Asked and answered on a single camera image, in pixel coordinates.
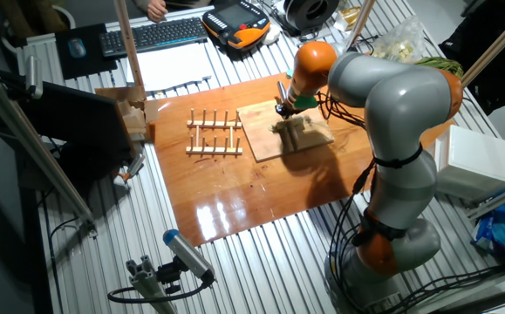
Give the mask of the person's bare hand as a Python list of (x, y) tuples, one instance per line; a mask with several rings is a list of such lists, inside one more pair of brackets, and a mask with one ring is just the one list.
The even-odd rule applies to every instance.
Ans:
[(167, 13), (167, 5), (164, 0), (149, 1), (147, 5), (147, 16), (151, 21), (159, 23), (165, 18)]

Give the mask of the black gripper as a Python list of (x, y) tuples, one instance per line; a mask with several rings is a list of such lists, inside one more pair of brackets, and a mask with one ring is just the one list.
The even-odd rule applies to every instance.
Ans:
[(295, 108), (293, 106), (287, 105), (275, 105), (275, 110), (279, 115), (282, 115), (282, 119), (288, 119), (292, 115), (301, 113), (304, 111), (303, 108)]

